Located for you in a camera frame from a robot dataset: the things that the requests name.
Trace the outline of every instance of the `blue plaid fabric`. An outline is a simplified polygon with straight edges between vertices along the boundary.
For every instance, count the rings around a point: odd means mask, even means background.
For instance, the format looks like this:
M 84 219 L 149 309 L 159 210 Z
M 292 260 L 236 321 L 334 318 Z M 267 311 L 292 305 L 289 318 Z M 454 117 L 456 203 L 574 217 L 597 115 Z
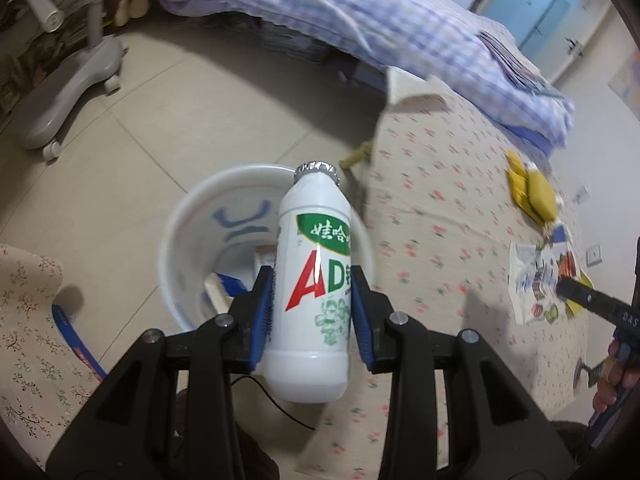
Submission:
M 516 88 L 477 34 L 497 38 L 533 73 L 502 25 L 450 0 L 161 0 L 175 14 L 239 10 L 298 30 L 372 64 L 434 75 L 489 118 L 522 136 L 537 132 L 565 147 L 574 106 L 562 96 Z

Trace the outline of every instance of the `white plastic bucket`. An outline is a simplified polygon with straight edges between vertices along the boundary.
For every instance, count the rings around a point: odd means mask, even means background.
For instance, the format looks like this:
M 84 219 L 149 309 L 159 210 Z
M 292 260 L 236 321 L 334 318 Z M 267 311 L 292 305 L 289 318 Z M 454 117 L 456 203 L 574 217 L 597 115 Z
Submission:
M 204 290 L 211 272 L 238 278 L 251 290 L 254 247 L 275 244 L 278 209 L 293 173 L 274 164 L 236 166 L 211 175 L 177 205 L 162 237 L 158 272 L 164 303 L 182 330 L 215 315 Z M 353 209 L 351 253 L 373 283 L 373 248 Z

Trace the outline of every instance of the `silver foil cap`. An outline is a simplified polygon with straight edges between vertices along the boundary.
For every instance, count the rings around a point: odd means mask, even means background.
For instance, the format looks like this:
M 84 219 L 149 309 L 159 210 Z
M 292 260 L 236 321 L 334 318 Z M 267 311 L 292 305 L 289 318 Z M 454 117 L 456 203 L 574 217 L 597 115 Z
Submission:
M 307 173 L 324 173 L 329 175 L 335 182 L 336 186 L 340 186 L 340 179 L 338 178 L 338 172 L 328 162 L 322 162 L 321 160 L 312 160 L 311 162 L 305 162 L 300 164 L 296 168 L 296 173 L 293 175 L 293 182 L 300 180 L 300 177 Z

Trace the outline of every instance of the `metal screw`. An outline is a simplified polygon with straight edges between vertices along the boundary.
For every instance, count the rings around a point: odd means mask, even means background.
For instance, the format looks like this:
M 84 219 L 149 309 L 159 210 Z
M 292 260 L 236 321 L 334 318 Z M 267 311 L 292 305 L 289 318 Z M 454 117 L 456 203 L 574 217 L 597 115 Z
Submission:
M 142 341 L 145 343 L 155 343 L 162 337 L 162 332 L 160 332 L 157 328 L 150 328 L 149 330 L 145 330 L 142 334 Z
M 477 343 L 478 340 L 480 339 L 478 332 L 476 332 L 475 330 L 469 330 L 469 329 L 463 330 L 460 337 L 462 338 L 463 341 L 471 344 Z
M 392 312 L 389 314 L 389 321 L 394 325 L 404 325 L 409 322 L 409 316 L 404 312 Z
M 227 327 L 234 323 L 234 317 L 231 314 L 218 314 L 216 316 L 216 325 Z

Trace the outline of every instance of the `red letter a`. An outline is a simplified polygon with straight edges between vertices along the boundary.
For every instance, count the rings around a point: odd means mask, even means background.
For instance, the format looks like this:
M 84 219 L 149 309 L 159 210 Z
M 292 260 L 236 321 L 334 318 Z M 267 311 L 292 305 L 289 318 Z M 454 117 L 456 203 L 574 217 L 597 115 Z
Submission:
M 320 261 L 318 260 L 318 282 L 316 282 L 316 273 L 314 272 L 316 269 L 316 252 L 318 250 L 311 251 L 309 255 L 309 259 L 306 261 L 305 268 L 302 269 L 302 273 L 298 278 L 298 282 L 296 283 L 293 292 L 291 293 L 291 298 L 287 307 L 284 309 L 286 312 L 290 308 L 298 306 L 300 304 L 300 300 L 303 296 L 314 292 L 316 298 L 318 296 L 322 296 L 324 294 L 324 279 L 322 278 L 322 267 L 320 267 Z M 307 285 L 306 283 L 309 280 L 309 275 L 312 276 L 313 283 L 311 285 Z

